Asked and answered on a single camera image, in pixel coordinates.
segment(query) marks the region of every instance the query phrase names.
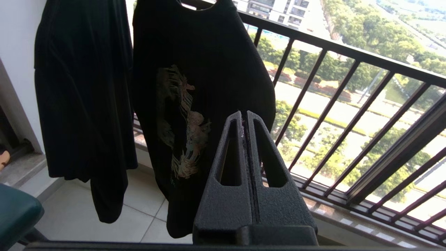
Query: window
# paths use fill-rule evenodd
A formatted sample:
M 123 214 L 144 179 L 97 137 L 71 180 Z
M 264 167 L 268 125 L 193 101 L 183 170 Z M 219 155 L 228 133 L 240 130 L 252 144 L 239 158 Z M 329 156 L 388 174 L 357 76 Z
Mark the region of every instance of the window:
M 258 10 L 258 11 L 261 11 L 261 12 L 264 12 L 264 13 L 270 13 L 271 12 L 270 8 L 267 8 L 267 7 L 258 5 L 258 4 L 254 4 L 254 3 L 251 3 L 249 5 L 249 8 L 254 9 L 254 10 Z
M 255 0 L 255 1 L 262 3 L 262 4 L 269 5 L 271 7 L 274 5 L 274 2 L 275 2 L 275 0 Z
M 302 2 L 299 4 L 300 7 L 308 8 L 308 1 L 302 0 Z
M 286 14 L 286 12 L 288 11 L 288 7 L 289 7 L 289 3 L 291 2 L 291 0 L 287 0 L 286 1 L 286 5 L 285 5 L 285 9 L 283 10 L 283 13 Z
M 289 17 L 288 22 L 292 23 L 294 25 L 301 25 L 302 19 L 295 18 L 295 17 Z
M 303 17 L 305 15 L 305 10 L 303 9 L 297 9 L 297 8 L 293 8 L 291 10 L 291 14 L 296 15 L 296 16 L 300 16 Z

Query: floor tile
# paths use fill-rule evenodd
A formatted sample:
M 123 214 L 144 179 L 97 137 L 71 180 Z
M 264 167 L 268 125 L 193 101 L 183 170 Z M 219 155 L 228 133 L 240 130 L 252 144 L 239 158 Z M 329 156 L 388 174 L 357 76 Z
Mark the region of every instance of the floor tile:
M 124 206 L 119 219 L 99 221 L 91 192 L 66 182 L 43 203 L 45 214 L 36 228 L 50 240 L 139 242 L 153 217 Z
M 138 170 L 128 170 L 127 175 L 128 187 L 124 204 L 155 216 L 164 201 L 164 195 L 158 188 L 155 177 Z
M 167 232 L 166 222 L 155 218 L 141 242 L 192 244 L 192 234 L 189 234 L 183 238 L 174 239 Z
M 169 202 L 167 200 L 164 200 L 163 205 L 161 205 L 161 208 L 156 215 L 156 218 L 166 222 L 168 207 L 169 207 Z
M 81 181 L 81 180 L 75 179 L 75 180 L 66 180 L 65 182 L 70 182 L 70 183 L 79 185 L 79 186 L 81 186 L 81 187 L 83 187 L 83 188 L 86 188 L 86 189 L 88 189 L 88 190 L 91 190 L 91 187 L 90 187 L 90 181 L 83 182 L 83 181 Z

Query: graphic print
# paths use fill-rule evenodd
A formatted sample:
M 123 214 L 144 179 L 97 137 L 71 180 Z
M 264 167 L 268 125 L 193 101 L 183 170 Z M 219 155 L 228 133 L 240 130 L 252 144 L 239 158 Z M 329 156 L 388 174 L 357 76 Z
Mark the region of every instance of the graphic print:
M 157 75 L 157 135 L 160 140 L 174 149 L 175 134 L 172 126 L 165 119 L 165 102 L 178 101 L 180 112 L 186 122 L 186 145 L 182 147 L 180 159 L 172 154 L 171 168 L 175 178 L 188 179 L 198 172 L 197 163 L 207 145 L 208 134 L 211 130 L 209 119 L 205 123 L 202 114 L 192 111 L 193 97 L 189 91 L 195 90 L 187 83 L 176 65 L 158 69 Z

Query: apartment building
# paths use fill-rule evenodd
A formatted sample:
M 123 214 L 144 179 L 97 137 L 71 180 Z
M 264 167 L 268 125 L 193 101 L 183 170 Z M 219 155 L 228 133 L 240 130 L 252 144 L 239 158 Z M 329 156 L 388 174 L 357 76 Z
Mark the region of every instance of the apartment building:
M 308 16 L 311 0 L 233 0 L 240 11 L 299 28 Z

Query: black t-shirt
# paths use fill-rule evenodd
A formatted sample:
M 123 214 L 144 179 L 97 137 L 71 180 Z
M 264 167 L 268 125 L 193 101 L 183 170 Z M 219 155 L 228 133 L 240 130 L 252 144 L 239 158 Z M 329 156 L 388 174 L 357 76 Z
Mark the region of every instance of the black t-shirt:
M 140 0 L 133 27 L 134 108 L 179 238 L 192 232 L 226 118 L 250 110 L 271 129 L 274 86 L 230 0 L 201 11 Z
M 51 177 L 91 180 L 98 217 L 121 214 L 138 166 L 129 99 L 132 43 L 124 0 L 47 0 L 35 87 Z

